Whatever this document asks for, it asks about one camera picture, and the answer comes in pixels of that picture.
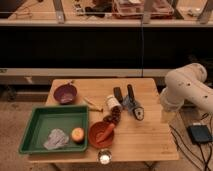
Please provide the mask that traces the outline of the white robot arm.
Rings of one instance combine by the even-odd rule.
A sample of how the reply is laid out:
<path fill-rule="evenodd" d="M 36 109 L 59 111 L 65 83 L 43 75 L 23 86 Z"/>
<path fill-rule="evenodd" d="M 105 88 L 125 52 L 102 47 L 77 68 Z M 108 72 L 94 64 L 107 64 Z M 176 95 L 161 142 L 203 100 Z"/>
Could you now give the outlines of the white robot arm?
<path fill-rule="evenodd" d="M 169 71 L 165 76 L 166 87 L 160 93 L 160 103 L 165 111 L 178 111 L 185 100 L 206 113 L 213 114 L 213 89 L 204 84 L 206 68 L 191 63 Z"/>

